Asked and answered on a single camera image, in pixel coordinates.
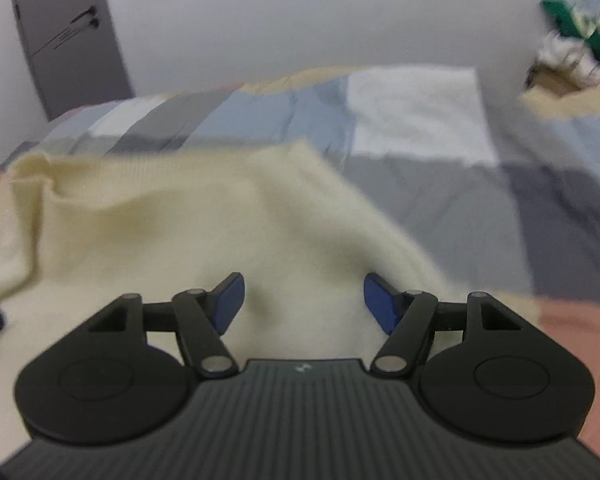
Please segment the cream sweater with blue stripes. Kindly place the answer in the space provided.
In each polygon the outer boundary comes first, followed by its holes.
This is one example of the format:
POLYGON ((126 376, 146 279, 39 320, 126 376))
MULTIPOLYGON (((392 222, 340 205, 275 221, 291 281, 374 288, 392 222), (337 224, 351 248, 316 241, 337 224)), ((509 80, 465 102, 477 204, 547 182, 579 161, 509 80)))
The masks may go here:
POLYGON ((138 157, 31 153, 0 177, 0 460, 27 440, 18 372, 109 301, 168 300, 232 272, 247 301, 227 342, 250 358, 369 359, 381 337, 362 299, 370 272, 463 298, 528 282, 480 222, 447 209, 429 249, 304 142, 138 157))

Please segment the pile of white clothes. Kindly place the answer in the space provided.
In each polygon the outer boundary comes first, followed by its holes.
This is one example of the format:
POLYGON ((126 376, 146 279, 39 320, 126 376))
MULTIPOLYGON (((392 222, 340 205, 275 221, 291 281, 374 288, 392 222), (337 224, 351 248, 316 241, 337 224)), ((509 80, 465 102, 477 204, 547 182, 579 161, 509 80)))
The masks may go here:
POLYGON ((600 61, 582 39, 563 37, 553 30, 541 41, 535 62, 581 89, 600 87, 600 61))

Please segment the patchwork bed quilt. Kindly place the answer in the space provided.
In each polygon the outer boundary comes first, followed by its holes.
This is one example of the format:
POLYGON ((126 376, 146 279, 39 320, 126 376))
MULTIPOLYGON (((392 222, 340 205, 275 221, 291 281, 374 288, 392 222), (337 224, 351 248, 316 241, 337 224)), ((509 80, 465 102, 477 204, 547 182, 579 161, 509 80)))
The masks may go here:
POLYGON ((138 157, 298 142, 429 249, 439 248, 431 222, 443 208, 463 233, 480 222, 496 246, 512 244, 527 287, 471 290, 495 296, 590 369, 595 399, 580 437, 600 456, 598 116, 542 120, 525 100, 483 96, 466 68, 311 70, 77 108, 24 144, 0 177, 31 153, 138 157))

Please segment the grey door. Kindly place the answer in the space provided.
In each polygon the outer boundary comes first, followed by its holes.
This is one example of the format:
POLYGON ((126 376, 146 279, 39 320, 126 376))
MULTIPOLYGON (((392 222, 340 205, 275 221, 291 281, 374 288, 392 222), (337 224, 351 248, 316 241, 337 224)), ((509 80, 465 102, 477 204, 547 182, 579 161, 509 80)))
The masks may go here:
POLYGON ((49 120, 83 105, 129 99, 107 0, 12 0, 24 57, 49 120), (98 29, 70 22, 97 6, 98 29))

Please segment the green patterned cloth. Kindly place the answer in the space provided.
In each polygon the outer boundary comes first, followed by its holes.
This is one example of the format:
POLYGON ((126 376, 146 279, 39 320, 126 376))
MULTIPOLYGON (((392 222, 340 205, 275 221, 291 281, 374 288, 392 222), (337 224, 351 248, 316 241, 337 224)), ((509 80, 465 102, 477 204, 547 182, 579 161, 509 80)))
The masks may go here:
POLYGON ((540 6, 563 37, 583 40, 600 62, 600 0, 541 0, 540 6))

